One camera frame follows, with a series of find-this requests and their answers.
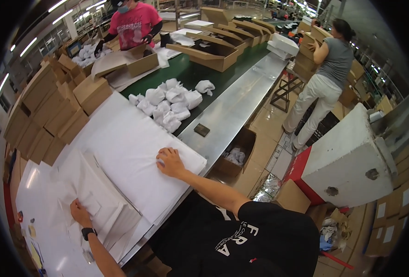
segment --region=hand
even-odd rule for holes
[[[95,51],[94,51],[95,56],[98,55],[98,52],[103,50],[103,43],[104,43],[104,40],[101,40],[98,42],[97,47],[95,48]]]
[[[307,44],[309,46],[309,50],[312,52],[315,52],[315,50],[317,50],[319,48],[318,42],[314,42],[314,43],[308,43]]]
[[[172,147],[162,148],[158,151],[157,159],[161,159],[163,163],[157,162],[157,167],[160,171],[169,177],[180,179],[187,171],[181,161],[178,150]]]
[[[92,228],[91,218],[86,208],[80,204],[78,198],[76,198],[70,205],[71,215],[76,222],[80,223],[83,228]]]
[[[151,34],[149,34],[147,36],[144,36],[141,39],[141,42],[146,43],[146,44],[149,44],[151,41],[152,41],[152,35]]]

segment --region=woman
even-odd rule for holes
[[[100,40],[95,55],[103,49],[103,44],[119,36],[120,49],[129,50],[140,44],[155,46],[152,39],[163,27],[157,10],[139,0],[111,0],[117,11],[110,19],[110,28],[104,39]]]
[[[306,144],[318,123],[334,108],[351,70],[354,53],[349,42],[355,36],[354,30],[349,23],[337,18],[332,22],[331,34],[332,38],[325,38],[321,46],[318,42],[309,44],[314,52],[314,62],[321,66],[298,96],[282,126],[286,133],[293,132],[307,108],[319,98],[314,111],[292,143],[294,150]]]

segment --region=green conveyor belt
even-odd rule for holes
[[[213,96],[203,94],[203,101],[198,107],[191,110],[191,116],[182,121],[181,126],[175,131],[178,136],[207,106],[209,106],[221,93],[223,93],[234,81],[241,77],[248,69],[269,53],[267,43],[255,47],[247,47],[243,54],[237,58],[237,62],[224,72],[218,72],[197,63],[189,62],[189,56],[180,54],[169,60],[169,67],[162,68],[138,80],[124,89],[121,94],[126,98],[129,94],[145,95],[146,90],[157,88],[162,82],[176,78],[188,90],[194,90],[201,80],[209,80],[215,85]]]

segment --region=white label on box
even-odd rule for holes
[[[404,226],[406,226],[406,222],[407,222],[407,217],[404,218],[404,221],[403,221],[403,229],[404,229]]]
[[[377,219],[383,217],[385,211],[386,211],[386,202],[378,206]]]
[[[407,204],[409,204],[409,188],[407,190],[403,191],[403,205],[401,205],[401,206],[404,207]]]
[[[378,229],[377,239],[381,238],[381,233],[383,232],[383,227]]]
[[[386,228],[386,234],[384,235],[383,243],[389,242],[392,239],[392,234],[394,233],[395,226],[390,226]]]

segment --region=face mask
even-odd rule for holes
[[[118,8],[119,13],[125,13],[129,11],[129,7],[127,5],[124,5],[122,7]]]

